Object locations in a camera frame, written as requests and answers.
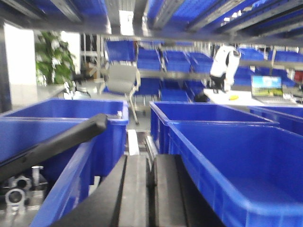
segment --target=bin rim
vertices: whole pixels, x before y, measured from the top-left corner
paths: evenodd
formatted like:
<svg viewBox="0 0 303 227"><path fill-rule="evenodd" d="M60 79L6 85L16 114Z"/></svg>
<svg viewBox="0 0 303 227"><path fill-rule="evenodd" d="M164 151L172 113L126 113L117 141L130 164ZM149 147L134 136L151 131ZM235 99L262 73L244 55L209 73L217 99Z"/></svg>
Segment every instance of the bin rim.
<svg viewBox="0 0 303 227"><path fill-rule="evenodd" d="M82 122L82 121L85 121L88 119L83 117L75 117L75 118L72 118L72 117L15 117L15 116L8 116L10 114L13 114L13 113L16 113L24 108L30 108L30 107L33 107L33 106L36 106L36 105L40 105L40 104L43 104L43 103L47 103L47 102L51 102L51 101L55 101L55 100L66 100L67 102L68 101L73 101L73 100L69 100L69 99L64 99L64 98L59 98L59 97L52 97L52 98L48 98L48 99L45 99L45 100L42 100L42 101L39 101L39 102L36 102L36 103L33 103L33 104L30 104L30 105L27 105L27 106L24 106L22 108L19 108L19 109L16 109L16 110L10 110L10 111L7 111L7 112L4 112L2 114L0 114L0 119L3 119L2 117L5 117L5 118L9 118L9 119L23 119L23 120L46 120L46 121L50 121L50 120L55 120L55 121L75 121L75 122ZM122 103L123 104L123 107L122 107L122 119L118 119L118 118L108 118L108 121L112 124L112 125L127 125L128 122L129 122L129 119L128 119L128 103L127 101L125 100L107 100L107 99L78 99L76 101L83 101L83 102L100 102L100 103Z"/></svg>
<svg viewBox="0 0 303 227"><path fill-rule="evenodd" d="M298 120L300 122L303 122L303 117L298 117L298 116L291 115L291 114L284 113L284 112L280 112L280 111L277 111L277 110L267 109L266 107L267 106L248 106L248 108L250 110L261 110L261 111L264 111L266 113L274 113L274 114L282 115L285 118L290 119L290 120L293 120L295 118L296 120ZM293 109L300 109L301 108L302 111L303 111L303 106L300 107L300 106L279 106L279 105L273 105L273 106L268 106L268 107L282 107L282 108L293 108Z"/></svg>
<svg viewBox="0 0 303 227"><path fill-rule="evenodd" d="M200 123L192 122L191 125L199 125ZM225 124L225 123L214 123L211 125L220 125L223 127L235 127L235 125ZM281 128L270 126L270 125L237 125L237 127L266 127L273 128L274 130L282 131L283 133L291 134L303 140L303 136L295 134L293 132L283 130ZM265 202L251 202L244 196L238 189L236 189L233 184L183 135L173 123L169 123L170 131L173 131L182 143L189 149L190 153L194 155L197 160L205 166L205 170L215 179L215 181L221 186L222 190L226 192L228 197L235 202L238 206L246 209L249 212L255 212L261 215L281 215L293 216L293 215L303 215L303 202L300 204L292 203L291 205L277 205L268 204Z"/></svg>
<svg viewBox="0 0 303 227"><path fill-rule="evenodd" d="M231 109L234 111L238 111L241 112L243 114L247 114L247 115L251 115L254 116L256 118L259 118L261 121L260 122L241 122L241 121L203 121L203 120L193 120L193 122L209 122L209 123L215 123L215 122L223 122L223 123L238 123L238 124L244 124L244 125L273 125L273 126L279 126L280 123L279 122L275 122L271 119L267 119L261 116L258 116L256 114L252 114L252 113L248 113L245 112L243 110L239 110L239 109L234 109L230 106L227 105L218 105L218 104L213 104L213 103L189 103L189 102L175 102L175 101L161 101L161 102L153 102L150 101L150 107L151 109L156 113L156 115L160 118L161 122L165 125L168 126L169 122L191 122L190 120L170 120L165 114L164 112L157 106L157 104L174 104L174 105L197 105L197 106L203 106L203 105L208 105L208 106L221 106L227 109Z"/></svg>

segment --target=potted plant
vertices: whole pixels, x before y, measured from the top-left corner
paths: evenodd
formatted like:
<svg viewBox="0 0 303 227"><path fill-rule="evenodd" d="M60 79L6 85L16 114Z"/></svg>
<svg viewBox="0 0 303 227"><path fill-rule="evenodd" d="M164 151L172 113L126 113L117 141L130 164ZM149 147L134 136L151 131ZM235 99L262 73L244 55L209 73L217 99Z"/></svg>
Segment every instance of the potted plant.
<svg viewBox="0 0 303 227"><path fill-rule="evenodd" d="M73 55L68 49L68 43L62 41L56 32L41 32L35 43L36 76L43 84L64 84L70 87L71 75L75 71Z"/></svg>

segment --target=blue crate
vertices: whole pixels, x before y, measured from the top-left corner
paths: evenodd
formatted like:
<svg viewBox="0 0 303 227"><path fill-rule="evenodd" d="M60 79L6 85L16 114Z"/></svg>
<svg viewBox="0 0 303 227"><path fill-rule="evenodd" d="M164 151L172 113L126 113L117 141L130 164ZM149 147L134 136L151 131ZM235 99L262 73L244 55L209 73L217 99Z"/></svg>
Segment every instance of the blue crate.
<svg viewBox="0 0 303 227"><path fill-rule="evenodd" d="M151 135L161 154L169 148L169 122L228 122L231 124L275 125L278 123L227 106L209 103L151 102Z"/></svg>
<svg viewBox="0 0 303 227"><path fill-rule="evenodd" d="M194 101L195 96L198 95L203 89L204 85L200 80L185 80L183 82L183 89L186 91L188 97Z"/></svg>
<svg viewBox="0 0 303 227"><path fill-rule="evenodd" d="M139 69L159 71L161 69L159 53L156 50L145 50L140 48L137 67Z"/></svg>
<svg viewBox="0 0 303 227"><path fill-rule="evenodd" d="M107 41L109 61L135 61L133 41Z"/></svg>
<svg viewBox="0 0 303 227"><path fill-rule="evenodd" d="M141 85L136 95L158 95L160 89L160 79L157 78L141 78Z"/></svg>
<svg viewBox="0 0 303 227"><path fill-rule="evenodd" d="M95 140L96 138L79 145L48 193L30 227L50 226L88 197L90 178L93 178L91 168L95 161L92 155Z"/></svg>
<svg viewBox="0 0 303 227"><path fill-rule="evenodd" d="M257 67L255 74L259 75L269 75L270 74L270 69L269 68L264 68L264 67ZM291 80L290 78L287 77L287 71L286 70L278 70L278 69L273 69L272 70L272 75L273 76L280 76L282 78L282 85L285 85L287 87L294 87L296 83Z"/></svg>
<svg viewBox="0 0 303 227"><path fill-rule="evenodd" d="M184 52L163 52L167 71L190 72L190 61Z"/></svg>
<svg viewBox="0 0 303 227"><path fill-rule="evenodd" d="M255 73L249 67L238 67L234 76L234 85L251 86L251 75L255 75Z"/></svg>
<svg viewBox="0 0 303 227"><path fill-rule="evenodd" d="M169 153L182 156L227 227L303 226L303 136L260 125L169 125Z"/></svg>
<svg viewBox="0 0 303 227"><path fill-rule="evenodd" d="M241 60L248 61L262 61L264 60L264 54L252 48L239 48L241 53Z"/></svg>
<svg viewBox="0 0 303 227"><path fill-rule="evenodd" d="M272 59L273 51L268 53L268 60ZM303 62L303 55L293 51L277 51L275 61Z"/></svg>
<svg viewBox="0 0 303 227"><path fill-rule="evenodd" d="M179 81L176 79L164 79L160 82L161 89L181 89Z"/></svg>
<svg viewBox="0 0 303 227"><path fill-rule="evenodd" d="M203 53L188 53L193 72L209 73L213 64L213 59Z"/></svg>
<svg viewBox="0 0 303 227"><path fill-rule="evenodd" d="M162 89L160 93L160 99L161 101L189 101L186 91L177 89Z"/></svg>
<svg viewBox="0 0 303 227"><path fill-rule="evenodd" d="M47 140L76 124L79 120L29 120L21 118L0 118L0 162L7 160L21 151ZM64 213L85 199L89 184L93 182L93 161L91 150L96 137L87 143L74 146L56 155L41 165L41 174L54 185L36 214L31 227L46 227L59 219Z"/></svg>
<svg viewBox="0 0 303 227"><path fill-rule="evenodd" d="M122 112L122 118L116 117ZM126 101L109 100L64 100L49 99L23 109L6 112L0 117L24 118L39 121L53 119L56 121L84 121L96 114L108 114L107 129L94 147L96 159L95 174L105 176L123 155L126 143L126 125L128 124L128 105Z"/></svg>
<svg viewBox="0 0 303 227"><path fill-rule="evenodd" d="M250 112L279 122L280 127L303 135L303 108L281 106L249 106Z"/></svg>

